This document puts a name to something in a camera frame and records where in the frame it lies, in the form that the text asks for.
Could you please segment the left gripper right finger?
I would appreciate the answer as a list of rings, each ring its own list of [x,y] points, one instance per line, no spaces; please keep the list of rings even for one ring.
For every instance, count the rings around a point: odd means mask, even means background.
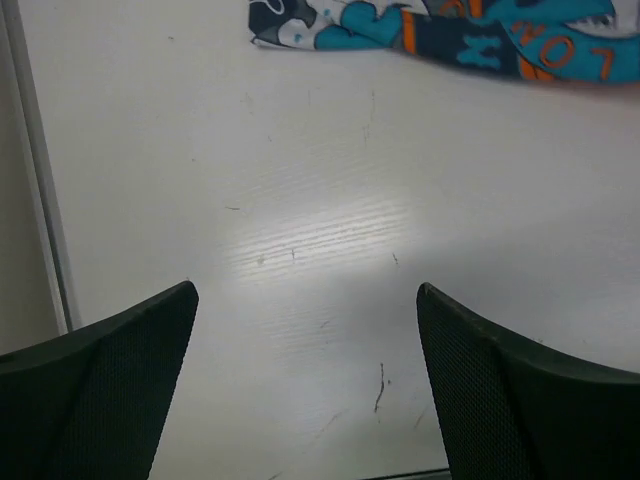
[[[452,478],[638,478],[638,374],[554,350],[428,283],[416,306]]]

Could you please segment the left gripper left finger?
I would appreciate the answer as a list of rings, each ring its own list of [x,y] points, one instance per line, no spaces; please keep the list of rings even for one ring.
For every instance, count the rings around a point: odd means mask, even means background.
[[[4,479],[146,479],[199,296],[183,281],[1,357]]]

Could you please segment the colourful patterned shorts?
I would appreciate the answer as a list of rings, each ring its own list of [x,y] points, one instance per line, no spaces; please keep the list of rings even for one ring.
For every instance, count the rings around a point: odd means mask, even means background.
[[[261,45],[398,49],[544,82],[639,81],[636,1],[252,1],[248,27]]]

